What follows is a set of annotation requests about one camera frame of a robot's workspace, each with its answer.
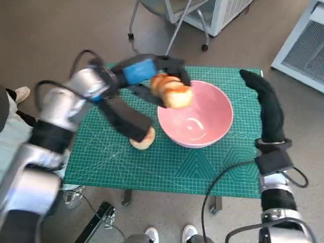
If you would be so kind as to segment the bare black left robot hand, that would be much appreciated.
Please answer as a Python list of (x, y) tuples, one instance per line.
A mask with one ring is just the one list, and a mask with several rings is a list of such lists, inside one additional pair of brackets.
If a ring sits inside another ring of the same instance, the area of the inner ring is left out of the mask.
[(146, 102), (167, 108), (162, 94), (142, 84), (143, 81), (156, 77), (160, 70), (164, 71), (167, 77), (176, 79), (184, 88), (191, 87), (191, 80), (185, 70), (184, 61), (170, 56), (139, 54), (111, 68), (121, 89), (127, 88)]

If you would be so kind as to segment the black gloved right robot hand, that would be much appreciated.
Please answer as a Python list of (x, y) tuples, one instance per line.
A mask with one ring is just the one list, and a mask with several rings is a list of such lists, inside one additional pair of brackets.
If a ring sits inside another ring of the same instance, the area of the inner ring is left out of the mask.
[(283, 131), (284, 113), (272, 85), (263, 77), (244, 69), (239, 71), (246, 86), (258, 94), (261, 106), (262, 135), (264, 143), (281, 143), (285, 140)]

